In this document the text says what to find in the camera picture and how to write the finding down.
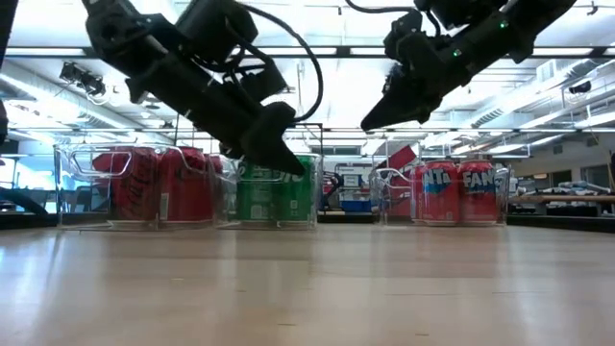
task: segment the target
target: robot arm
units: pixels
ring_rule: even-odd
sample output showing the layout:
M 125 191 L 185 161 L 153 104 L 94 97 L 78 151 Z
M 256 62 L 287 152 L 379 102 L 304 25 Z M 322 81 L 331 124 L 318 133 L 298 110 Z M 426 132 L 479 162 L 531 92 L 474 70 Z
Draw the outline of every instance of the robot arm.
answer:
M 287 88 L 273 60 L 252 45 L 258 30 L 249 11 L 270 14 L 234 0 L 193 0 L 173 25 L 161 14 L 140 14 L 129 0 L 83 3 L 92 47 L 100 59 L 128 76 L 132 102 L 140 103 L 152 93 L 220 140 L 225 155 L 303 175 L 303 166 L 282 134 L 314 113 L 322 96 L 301 118 L 295 118 L 286 103 L 260 104 Z M 298 35 L 285 29 L 305 45 L 314 61 L 322 95 L 322 72 L 315 57 Z M 236 46 L 239 53 L 229 60 Z M 246 50 L 263 64 L 240 65 Z M 259 73 L 250 72 L 257 69 Z M 224 81 L 216 81 L 213 73 L 224 73 Z
M 392 23 L 385 54 L 397 61 L 380 102 L 363 119 L 365 131 L 406 121 L 424 123 L 442 98 L 505 55 L 520 63 L 533 51 L 536 37 L 570 10 L 576 0 L 415 0 L 414 8 L 363 9 L 362 12 L 407 12 Z M 423 15 L 436 35 L 422 32 Z M 464 27 L 451 37 L 446 29 Z

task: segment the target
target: green soda can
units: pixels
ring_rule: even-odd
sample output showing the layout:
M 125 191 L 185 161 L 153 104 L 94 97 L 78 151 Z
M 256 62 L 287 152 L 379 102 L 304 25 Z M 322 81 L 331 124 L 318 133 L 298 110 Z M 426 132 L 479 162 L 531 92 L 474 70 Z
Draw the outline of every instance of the green soda can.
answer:
M 272 181 L 276 179 L 275 171 L 262 168 L 243 161 L 237 169 L 237 212 L 239 221 L 273 221 L 273 190 Z
M 316 172 L 319 158 L 317 156 L 297 156 L 306 169 L 303 177 L 288 173 L 278 173 L 280 183 L 274 186 L 274 204 L 277 221 L 308 222 L 316 213 Z

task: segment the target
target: clear plastic bin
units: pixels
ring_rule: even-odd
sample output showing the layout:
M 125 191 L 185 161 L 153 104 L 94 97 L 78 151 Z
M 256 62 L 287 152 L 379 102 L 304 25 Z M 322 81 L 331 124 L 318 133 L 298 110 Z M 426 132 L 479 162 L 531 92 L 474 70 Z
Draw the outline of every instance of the clear plastic bin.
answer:
M 59 225 L 84 231 L 210 226 L 215 159 L 157 144 L 55 146 Z
M 243 230 L 312 230 L 316 227 L 322 184 L 321 158 L 299 155 L 303 177 L 242 161 L 234 174 L 217 176 L 224 207 L 219 228 Z
M 403 174 L 377 171 L 383 225 L 481 227 L 504 225 L 509 168 L 489 161 L 431 161 Z

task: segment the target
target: desk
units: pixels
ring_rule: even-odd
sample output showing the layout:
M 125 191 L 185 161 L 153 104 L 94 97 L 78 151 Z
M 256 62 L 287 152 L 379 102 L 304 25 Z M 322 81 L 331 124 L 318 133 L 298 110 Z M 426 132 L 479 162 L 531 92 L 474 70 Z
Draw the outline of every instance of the desk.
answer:
M 613 345 L 615 236 L 0 234 L 3 345 Z

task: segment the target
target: soda can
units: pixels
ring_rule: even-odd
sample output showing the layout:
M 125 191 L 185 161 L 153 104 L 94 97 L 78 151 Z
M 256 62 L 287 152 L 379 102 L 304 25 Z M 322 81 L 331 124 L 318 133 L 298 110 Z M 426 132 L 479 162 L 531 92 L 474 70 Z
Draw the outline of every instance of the soda can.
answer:
M 280 183 L 274 184 L 277 221 L 309 222 L 316 213 L 316 170 L 318 157 L 298 155 L 306 170 L 304 176 L 278 172 Z
M 459 178 L 452 161 L 431 161 L 423 176 L 425 211 L 430 226 L 453 226 L 459 222 Z
M 489 161 L 465 161 L 459 166 L 461 221 L 493 225 L 498 221 L 495 170 Z
M 412 205 L 410 207 L 410 217 L 415 223 L 423 222 L 423 213 L 425 211 L 425 191 L 423 189 L 424 175 L 424 164 L 419 164 L 412 168 L 410 173 L 410 179 L 412 181 Z
M 208 158 L 196 148 L 173 148 L 160 158 L 160 220 L 203 222 L 213 218 Z
M 96 158 L 100 172 L 120 176 L 108 180 L 110 219 L 155 221 L 160 208 L 159 158 L 149 147 L 115 147 Z
M 390 181 L 390 205 L 388 206 L 389 216 L 402 216 L 408 218 L 411 215 L 412 194 L 411 194 L 411 172 L 406 171 L 402 175 L 393 175 Z
M 274 184 L 276 172 L 242 161 L 238 168 L 236 218 L 242 222 L 274 220 Z

